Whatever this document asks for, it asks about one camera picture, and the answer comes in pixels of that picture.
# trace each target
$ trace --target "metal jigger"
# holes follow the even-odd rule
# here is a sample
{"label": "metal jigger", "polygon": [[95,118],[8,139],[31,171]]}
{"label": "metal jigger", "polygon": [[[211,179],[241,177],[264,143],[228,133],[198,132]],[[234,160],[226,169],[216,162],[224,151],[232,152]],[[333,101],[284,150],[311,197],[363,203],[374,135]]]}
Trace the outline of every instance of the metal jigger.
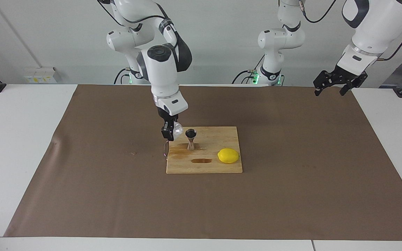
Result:
{"label": "metal jigger", "polygon": [[188,138],[187,150],[194,151],[195,144],[193,144],[193,140],[196,137],[196,131],[194,129],[189,129],[185,132],[185,136]]}

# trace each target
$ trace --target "white table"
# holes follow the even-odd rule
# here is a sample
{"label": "white table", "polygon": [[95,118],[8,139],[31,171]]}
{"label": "white table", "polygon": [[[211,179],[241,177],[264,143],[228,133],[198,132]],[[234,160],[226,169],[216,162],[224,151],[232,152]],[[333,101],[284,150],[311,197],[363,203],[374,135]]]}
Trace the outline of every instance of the white table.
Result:
{"label": "white table", "polygon": [[[76,85],[10,85],[0,94],[0,236],[9,224]],[[402,99],[391,90],[353,91],[402,178]],[[0,238],[0,250],[402,250],[402,242]]]}

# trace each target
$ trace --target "brown mat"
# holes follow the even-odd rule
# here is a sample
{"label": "brown mat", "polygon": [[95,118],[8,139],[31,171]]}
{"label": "brown mat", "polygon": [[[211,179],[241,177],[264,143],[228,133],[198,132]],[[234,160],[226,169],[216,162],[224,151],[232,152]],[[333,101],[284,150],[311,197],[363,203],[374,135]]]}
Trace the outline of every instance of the brown mat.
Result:
{"label": "brown mat", "polygon": [[402,240],[402,180],[351,93],[182,87],[244,173],[167,175],[150,87],[80,85],[5,236]]}

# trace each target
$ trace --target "white wall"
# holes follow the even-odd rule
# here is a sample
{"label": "white wall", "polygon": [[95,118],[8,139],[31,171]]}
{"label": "white wall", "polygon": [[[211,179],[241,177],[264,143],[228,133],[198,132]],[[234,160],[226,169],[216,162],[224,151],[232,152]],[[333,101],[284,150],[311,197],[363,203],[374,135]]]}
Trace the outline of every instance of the white wall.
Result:
{"label": "white wall", "polygon": [[[255,66],[263,52],[260,31],[279,28],[275,0],[157,0],[172,18],[193,53],[193,65],[180,73],[183,84],[230,83],[241,70]],[[306,2],[308,17],[318,19],[331,0]],[[319,24],[303,21],[303,47],[285,50],[285,85],[312,86],[321,70],[332,70],[354,31],[343,21],[338,1]],[[0,0],[0,10],[45,67],[56,67],[66,84],[110,84],[127,65],[123,55],[108,48],[105,36],[116,24],[96,0]],[[153,42],[161,44],[164,40]],[[396,41],[386,54],[402,40]],[[402,62],[402,50],[367,73],[365,87],[378,87]],[[0,78],[22,83],[24,67],[35,61],[0,17]]]}

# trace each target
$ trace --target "cutting board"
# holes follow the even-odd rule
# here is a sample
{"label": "cutting board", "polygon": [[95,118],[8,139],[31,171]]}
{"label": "cutting board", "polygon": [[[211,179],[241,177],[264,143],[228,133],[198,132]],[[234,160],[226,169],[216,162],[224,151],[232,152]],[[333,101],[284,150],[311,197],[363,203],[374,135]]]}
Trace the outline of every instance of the cutting board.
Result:
{"label": "cutting board", "polygon": [[[195,150],[187,150],[188,138],[181,135],[169,142],[167,174],[195,173],[243,173],[241,154],[236,127],[185,127],[196,130]],[[218,159],[218,152],[223,148],[232,148],[240,158],[232,164],[225,164]]]}

